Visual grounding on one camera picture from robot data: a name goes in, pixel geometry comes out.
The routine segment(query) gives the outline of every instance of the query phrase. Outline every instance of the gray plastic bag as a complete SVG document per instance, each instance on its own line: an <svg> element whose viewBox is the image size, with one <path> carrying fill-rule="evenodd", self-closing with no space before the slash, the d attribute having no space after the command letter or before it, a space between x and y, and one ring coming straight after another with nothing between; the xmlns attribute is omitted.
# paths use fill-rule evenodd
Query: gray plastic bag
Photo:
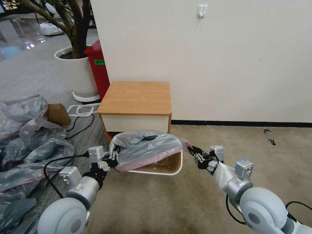
<svg viewBox="0 0 312 234"><path fill-rule="evenodd" d="M35 198L0 203L0 233L15 228L24 214L36 204Z"/></svg>
<svg viewBox="0 0 312 234"><path fill-rule="evenodd" d="M0 192L4 192L16 186L40 181L44 178L42 169L12 168L0 173Z"/></svg>
<svg viewBox="0 0 312 234"><path fill-rule="evenodd" d="M21 138L11 141L5 148L2 160L2 169L7 171L23 162L24 158L30 153Z"/></svg>
<svg viewBox="0 0 312 234"><path fill-rule="evenodd" d="M39 184L40 181L35 181L28 184L16 186L0 193L0 202L13 202L19 199L26 198L30 192Z"/></svg>
<svg viewBox="0 0 312 234"><path fill-rule="evenodd" d="M35 95L4 101L0 107L7 118L26 123L33 118L42 117L48 109L48 103L43 96Z"/></svg>
<svg viewBox="0 0 312 234"><path fill-rule="evenodd" d="M18 136L23 124L5 118L0 120L0 139L6 139L12 136Z"/></svg>
<svg viewBox="0 0 312 234"><path fill-rule="evenodd" d="M47 143L51 138L65 138L65 128L42 118L27 122L19 132L24 144L31 150Z"/></svg>
<svg viewBox="0 0 312 234"><path fill-rule="evenodd" d="M65 139L52 138L48 142L34 149L25 159L25 163L36 163L51 161L56 158L73 156L75 153L74 146ZM65 164L69 159L58 161L58 164Z"/></svg>
<svg viewBox="0 0 312 234"><path fill-rule="evenodd" d="M189 142L168 133L153 130L119 133L111 140L110 155L116 146L119 172L127 172L163 160L181 151L188 152Z"/></svg>

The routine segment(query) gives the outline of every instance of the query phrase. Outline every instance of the black cable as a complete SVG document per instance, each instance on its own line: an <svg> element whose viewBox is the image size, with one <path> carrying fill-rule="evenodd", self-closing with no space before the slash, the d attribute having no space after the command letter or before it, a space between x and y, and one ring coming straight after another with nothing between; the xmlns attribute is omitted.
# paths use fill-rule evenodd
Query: black cable
<svg viewBox="0 0 312 234"><path fill-rule="evenodd" d="M312 210L312 208L311 208L310 206L308 206L308 205L306 205L306 204L304 204L304 203L302 203L302 202L298 202L298 201L291 201L291 202L288 202L288 203L286 204L286 206L285 206L285 207L286 207L286 210L287 210L288 206L289 206L290 204L292 204L292 203L297 203L297 204L303 205L303 206L305 206L306 208ZM293 220L295 220L295 221L300 222L300 221L297 220L289 211L288 211L288 217L291 218L291 219L293 219Z"/></svg>
<svg viewBox="0 0 312 234"><path fill-rule="evenodd" d="M304 203L302 203L302 202L298 202L298 201L291 201L291 202L288 202L287 204L286 204L286 210L287 210L287 208L288 208L288 206L290 205L290 204L292 204L292 203L297 203L297 204L300 204L300 205L303 205L303 206L305 206L306 208L309 208L310 210L312 210L312 208L310 207L310 206L308 206L308 205L306 205L306 204L304 204Z"/></svg>
<svg viewBox="0 0 312 234"><path fill-rule="evenodd" d="M232 214L232 212L230 211L230 208L228 207L228 195L225 197L225 205L227 206L227 211L228 211L228 213L230 214L230 216L231 216L236 222L238 222L239 224L242 224L242 225L246 225L245 222L242 222L242 221L238 220L237 218L235 218L234 215Z"/></svg>
<svg viewBox="0 0 312 234"><path fill-rule="evenodd" d="M37 17L37 13L35 12L35 16L36 16L36 20L37 20L37 22L38 22L38 24L39 24L39 27L40 27L40 23L39 23L39 20L38 20L38 17Z"/></svg>
<svg viewBox="0 0 312 234"><path fill-rule="evenodd" d="M50 180L49 176L46 173L46 168L49 164L59 161L59 160L63 160L63 159L72 159L72 158L80 158L80 157L88 157L88 153L86 152L85 154L82 155L74 155L74 156L68 156L68 157L63 157L63 158L58 158L58 159L53 159L49 162L47 162L43 168L43 174L45 175L46 180L48 181L47 184L50 184L52 186L52 188L56 191L56 193L59 195L60 198L64 198L63 195L60 193L60 191L56 188L56 186L52 183L52 181Z"/></svg>
<svg viewBox="0 0 312 234"><path fill-rule="evenodd" d="M92 118L91 123L90 123L87 127L85 127L83 130L81 130L81 131L75 133L74 135L72 135L72 136L70 136L70 137L67 137L67 138L65 138L65 139L66 139L66 140L71 139L71 138L73 138L74 136L76 136L77 134L79 134L79 133L83 132L84 130L86 130L88 127L90 127L91 124L92 124L93 121L94 121L94 118L95 118L94 114L91 114L91 115L93 116L93 118ZM74 128L77 119L75 119L75 122L74 122L74 124L73 124L73 127L72 127L71 129L69 129L69 131L72 130L72 129Z"/></svg>
<svg viewBox="0 0 312 234"><path fill-rule="evenodd" d="M70 128L70 129L66 130L66 132L69 132L69 131L71 131L71 130L73 130L73 129L74 129L75 124L76 124L76 121L77 121L77 119L79 119L80 117L81 117L81 116L78 116L78 117L75 119L74 124L72 125L72 128Z"/></svg>

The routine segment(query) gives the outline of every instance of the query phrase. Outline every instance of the white drawer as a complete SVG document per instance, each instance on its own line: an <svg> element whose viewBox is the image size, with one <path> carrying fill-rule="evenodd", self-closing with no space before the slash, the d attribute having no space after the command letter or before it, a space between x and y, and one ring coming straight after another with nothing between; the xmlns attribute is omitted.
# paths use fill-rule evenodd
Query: white drawer
<svg viewBox="0 0 312 234"><path fill-rule="evenodd" d="M107 132L151 129L168 132L168 115L101 115Z"/></svg>

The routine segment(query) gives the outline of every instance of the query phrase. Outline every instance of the black baseboard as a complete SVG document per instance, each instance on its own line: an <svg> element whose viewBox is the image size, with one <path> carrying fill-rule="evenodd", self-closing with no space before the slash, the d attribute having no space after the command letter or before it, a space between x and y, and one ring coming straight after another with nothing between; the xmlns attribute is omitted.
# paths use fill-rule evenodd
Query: black baseboard
<svg viewBox="0 0 312 234"><path fill-rule="evenodd" d="M248 127L307 127L307 128L312 128L312 123L291 123L291 122L171 120L171 124L179 124L179 125L216 125L216 126L248 126Z"/></svg>

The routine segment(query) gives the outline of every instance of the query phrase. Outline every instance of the plant pot base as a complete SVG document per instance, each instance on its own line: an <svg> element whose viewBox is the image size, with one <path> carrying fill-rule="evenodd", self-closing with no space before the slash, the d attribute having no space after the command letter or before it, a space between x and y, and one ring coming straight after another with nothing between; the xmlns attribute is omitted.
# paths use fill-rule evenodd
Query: plant pot base
<svg viewBox="0 0 312 234"><path fill-rule="evenodd" d="M80 101L80 102L93 102L93 101L100 99L100 95L96 95L93 97L86 97L86 98L85 97L79 97L74 92L72 92L72 95L74 96L74 99L76 99L77 101Z"/></svg>

